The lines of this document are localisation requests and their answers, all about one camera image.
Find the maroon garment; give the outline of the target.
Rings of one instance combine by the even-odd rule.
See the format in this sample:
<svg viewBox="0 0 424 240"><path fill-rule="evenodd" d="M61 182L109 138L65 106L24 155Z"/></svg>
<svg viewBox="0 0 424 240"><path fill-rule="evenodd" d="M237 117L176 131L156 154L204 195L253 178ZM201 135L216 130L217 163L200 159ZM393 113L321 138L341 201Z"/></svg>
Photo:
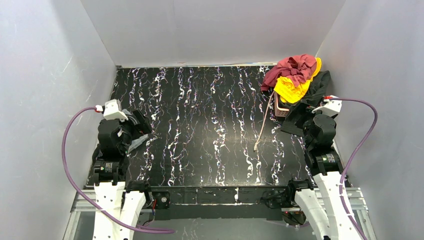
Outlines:
<svg viewBox="0 0 424 240"><path fill-rule="evenodd" d="M274 88L279 77L289 78L298 87L313 77L317 67L317 59L309 54L286 57L265 73L260 89L268 91Z"/></svg>

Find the pink laundry basket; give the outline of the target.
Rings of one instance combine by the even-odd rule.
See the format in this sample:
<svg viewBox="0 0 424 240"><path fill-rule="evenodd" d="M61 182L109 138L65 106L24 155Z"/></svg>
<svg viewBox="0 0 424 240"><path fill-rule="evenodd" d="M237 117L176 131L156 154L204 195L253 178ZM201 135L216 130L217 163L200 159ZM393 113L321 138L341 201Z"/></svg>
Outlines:
<svg viewBox="0 0 424 240"><path fill-rule="evenodd" d="M275 116L280 118L285 118L289 114L290 109L279 106L280 96L275 91L273 92L273 97L274 97Z"/></svg>

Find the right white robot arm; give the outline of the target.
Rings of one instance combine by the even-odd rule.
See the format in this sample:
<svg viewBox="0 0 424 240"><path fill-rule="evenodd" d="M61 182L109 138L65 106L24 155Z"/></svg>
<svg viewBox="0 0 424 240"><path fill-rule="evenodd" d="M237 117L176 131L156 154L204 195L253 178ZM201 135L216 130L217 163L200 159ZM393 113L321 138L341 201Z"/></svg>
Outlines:
<svg viewBox="0 0 424 240"><path fill-rule="evenodd" d="M346 193L344 168L333 148L335 120L316 114L303 125L312 180L291 180L286 201L300 208L318 240L364 240Z"/></svg>

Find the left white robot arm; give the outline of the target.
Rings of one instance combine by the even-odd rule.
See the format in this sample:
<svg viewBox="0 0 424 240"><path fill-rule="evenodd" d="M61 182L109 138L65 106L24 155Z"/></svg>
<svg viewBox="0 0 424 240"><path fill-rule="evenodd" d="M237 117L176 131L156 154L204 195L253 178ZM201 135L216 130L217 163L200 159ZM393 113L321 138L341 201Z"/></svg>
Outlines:
<svg viewBox="0 0 424 240"><path fill-rule="evenodd" d="M133 230L111 218L135 228L142 209L154 203L146 181L126 182L128 153L147 140L152 132L150 121L139 110L124 109L123 113L126 120L105 118L98 126L98 144L92 156L95 203L100 206L95 213L95 240L133 239Z"/></svg>

